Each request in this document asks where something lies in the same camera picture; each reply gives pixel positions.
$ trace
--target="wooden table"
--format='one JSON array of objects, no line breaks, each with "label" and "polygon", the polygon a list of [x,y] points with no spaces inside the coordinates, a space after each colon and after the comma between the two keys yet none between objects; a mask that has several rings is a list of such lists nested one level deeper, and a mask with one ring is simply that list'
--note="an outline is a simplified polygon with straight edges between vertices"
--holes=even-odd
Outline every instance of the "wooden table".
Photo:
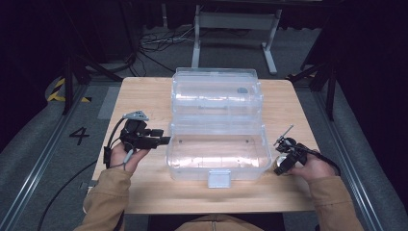
[{"label": "wooden table", "polygon": [[[290,124],[288,134],[311,149],[318,149],[292,84],[286,80],[260,80],[264,94],[263,122],[271,150]],[[164,129],[171,121],[171,78],[126,78],[116,100],[104,145],[123,114],[142,110],[148,128]],[[122,126],[116,131],[117,138]],[[272,152],[273,160],[278,153]],[[103,147],[92,179],[103,165]],[[166,164],[166,145],[152,149],[132,177],[129,214],[264,213],[314,210],[303,179],[276,176],[272,169],[255,181],[232,181],[229,189],[208,189],[207,181],[175,181]]]}]

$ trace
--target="black cable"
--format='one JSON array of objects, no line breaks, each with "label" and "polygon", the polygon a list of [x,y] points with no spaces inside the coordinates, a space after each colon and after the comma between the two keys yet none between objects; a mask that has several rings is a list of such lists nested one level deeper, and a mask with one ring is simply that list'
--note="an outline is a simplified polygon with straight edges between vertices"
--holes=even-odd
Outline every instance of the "black cable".
[{"label": "black cable", "polygon": [[130,70],[130,72],[132,73],[133,76],[139,76],[139,77],[140,77],[140,75],[138,74],[138,72],[137,72],[134,68],[132,68],[131,65],[129,65],[129,70]]},{"label": "black cable", "polygon": [[109,137],[107,147],[112,148],[112,145],[111,145],[112,139],[114,138],[114,135],[115,135],[115,132],[116,132],[116,130],[117,130],[117,127],[120,125],[120,123],[122,123],[123,120],[124,120],[124,118],[122,117],[122,118],[119,120],[119,122],[116,124],[114,130],[113,130],[112,133],[111,133],[111,136]]},{"label": "black cable", "polygon": [[170,69],[169,67],[167,67],[167,66],[165,66],[165,65],[163,65],[163,64],[160,64],[159,62],[155,61],[153,58],[150,58],[149,56],[147,56],[147,55],[144,54],[143,52],[140,51],[140,53],[141,53],[144,57],[146,57],[147,59],[149,59],[149,60],[153,61],[154,63],[156,63],[156,64],[158,64],[158,65],[164,67],[165,69],[167,69],[167,70],[169,70],[169,71],[171,71],[171,72],[173,72],[173,73],[176,72],[175,70]]},{"label": "black cable", "polygon": [[140,62],[141,62],[141,67],[143,68],[143,71],[144,71],[144,73],[143,73],[143,77],[145,77],[146,76],[146,74],[147,74],[147,71],[146,71],[146,68],[145,68],[145,66],[144,66],[144,61],[138,56],[138,59],[140,60]]},{"label": "black cable", "polygon": [[[156,51],[164,51],[168,49],[171,45],[174,44],[180,44],[186,40],[188,40],[188,37],[193,33],[193,28],[190,28],[187,31],[182,31],[182,32],[173,32],[172,36],[167,37],[169,32],[165,33],[162,37],[158,38],[155,34],[147,34],[146,36],[155,36],[154,39],[151,38],[141,38],[140,41],[144,41],[144,43],[140,43],[140,49],[143,50],[143,52],[156,52]],[[150,48],[150,47],[145,47],[146,45],[151,45],[153,43],[156,43],[155,48]]]},{"label": "black cable", "polygon": [[[119,67],[115,67],[115,68],[112,68],[112,69],[107,69],[108,71],[110,71],[110,72],[112,72],[112,73],[116,73],[116,72],[119,72],[119,71],[121,71],[121,70],[125,70],[125,69],[127,69],[127,68],[130,68],[130,66],[131,65],[133,65],[134,63],[135,63],[135,61],[136,61],[136,55],[134,54],[134,53],[132,53],[132,54],[130,54],[129,55],[129,57],[124,61],[125,62],[125,65],[122,65],[122,66],[119,66]],[[95,70],[94,68],[92,69],[92,70],[88,70],[87,69],[87,71],[90,73],[90,74],[103,74],[102,72],[100,72],[100,71],[98,71],[98,70]]]},{"label": "black cable", "polygon": [[297,146],[297,145],[296,145],[296,146],[293,146],[293,145],[292,145],[291,147],[294,148],[294,151],[302,150],[302,151],[305,151],[305,152],[307,152],[307,153],[309,153],[309,154],[311,154],[311,155],[316,156],[317,158],[323,160],[325,163],[327,163],[327,164],[329,164],[330,166],[334,167],[334,168],[337,170],[339,176],[342,174],[342,172],[340,171],[339,166],[337,166],[336,163],[334,163],[334,162],[333,162],[332,160],[330,160],[329,158],[327,158],[327,157],[321,155],[321,153],[319,153],[319,152],[317,152],[317,151],[314,151],[314,150],[311,150],[311,149],[309,149],[309,148],[299,147],[299,146]]},{"label": "black cable", "polygon": [[47,207],[45,208],[45,211],[42,213],[41,219],[39,220],[39,224],[38,224],[38,228],[37,230],[41,230],[41,226],[42,223],[44,222],[45,216],[47,215],[47,212],[49,210],[49,208],[51,207],[52,203],[55,201],[55,199],[58,197],[58,195],[63,191],[63,189],[69,184],[71,183],[71,181],[73,179],[75,179],[79,174],[81,174],[83,171],[85,171],[88,167],[91,167],[92,165],[96,164],[96,161],[93,161],[92,163],[90,163],[89,165],[85,166],[84,168],[82,168],[80,171],[78,171],[75,175],[73,175],[58,191],[57,193],[54,195],[54,197],[52,197],[51,201],[48,203]]},{"label": "black cable", "polygon": [[112,147],[114,146],[114,143],[116,143],[117,141],[119,141],[120,138],[121,138],[121,137],[116,138],[116,139],[112,142],[110,148],[112,148]]},{"label": "black cable", "polygon": [[[64,13],[65,13],[66,16],[68,17],[70,24],[71,24],[72,27],[74,28],[74,30],[75,30],[75,32],[76,32],[78,38],[80,39],[81,43],[83,44],[85,50],[86,50],[87,53],[89,54],[90,58],[95,62],[95,58],[94,58],[94,57],[92,56],[92,54],[90,53],[90,51],[89,51],[89,49],[88,49],[88,47],[87,47],[87,45],[86,45],[86,43],[85,43],[83,37],[82,37],[81,34],[79,33],[78,28],[76,27],[76,25],[75,25],[75,23],[74,23],[72,17],[70,16],[68,10],[66,9],[64,2],[63,2],[62,0],[60,0],[60,3],[61,3],[61,5],[62,5],[62,7],[63,7],[63,9],[64,9]],[[123,11],[123,9],[122,9],[123,6],[120,5],[119,7],[120,7],[120,12],[121,12],[121,15],[122,15],[123,22],[125,23],[125,29],[126,29],[127,39],[128,39],[128,41],[129,41],[129,45],[131,46],[132,52],[134,52],[134,51],[135,51],[135,49],[134,49],[134,44],[133,44],[133,42],[130,40],[130,33],[129,33],[129,31],[128,31],[127,21],[126,21],[126,18],[124,17],[124,11]],[[112,72],[112,73],[119,72],[119,71],[121,71],[121,70],[127,69],[131,64],[133,64],[133,62],[134,62],[135,60],[136,60],[136,59],[133,59],[133,61],[130,60],[130,62],[126,62],[126,64],[123,65],[123,66],[116,67],[116,68],[113,68],[113,69],[107,69],[107,70],[110,71],[110,72]],[[104,74],[103,72],[101,72],[100,70],[97,70],[97,69],[95,69],[95,70],[88,70],[88,72],[89,72],[89,73],[93,73],[93,74],[94,74],[94,73]]]}]

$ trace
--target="person's right hand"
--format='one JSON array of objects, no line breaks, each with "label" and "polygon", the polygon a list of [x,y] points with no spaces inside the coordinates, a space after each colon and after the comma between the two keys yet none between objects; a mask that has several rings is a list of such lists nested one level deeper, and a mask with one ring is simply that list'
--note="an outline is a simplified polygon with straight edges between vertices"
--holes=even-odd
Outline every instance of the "person's right hand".
[{"label": "person's right hand", "polygon": [[329,164],[312,154],[307,154],[307,162],[305,166],[293,167],[288,173],[301,176],[307,182],[322,177],[336,175],[336,172]]}]

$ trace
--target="clear plastic container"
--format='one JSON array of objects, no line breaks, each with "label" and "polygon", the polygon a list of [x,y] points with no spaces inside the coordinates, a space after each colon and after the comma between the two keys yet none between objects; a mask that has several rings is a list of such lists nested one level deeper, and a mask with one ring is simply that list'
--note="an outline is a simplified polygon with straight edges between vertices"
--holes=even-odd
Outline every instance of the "clear plastic container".
[{"label": "clear plastic container", "polygon": [[175,180],[255,180],[272,164],[253,69],[177,68],[167,164]]}]

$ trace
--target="number 4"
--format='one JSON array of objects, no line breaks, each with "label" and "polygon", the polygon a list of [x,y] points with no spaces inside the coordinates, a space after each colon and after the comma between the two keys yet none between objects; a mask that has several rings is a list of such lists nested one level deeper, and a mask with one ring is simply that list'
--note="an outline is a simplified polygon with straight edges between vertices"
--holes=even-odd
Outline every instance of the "number 4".
[{"label": "number 4", "polygon": [[80,129],[76,130],[75,132],[71,133],[69,136],[79,138],[77,145],[81,145],[82,138],[89,137],[89,135],[85,134],[86,131],[87,131],[87,128],[82,127]]}]

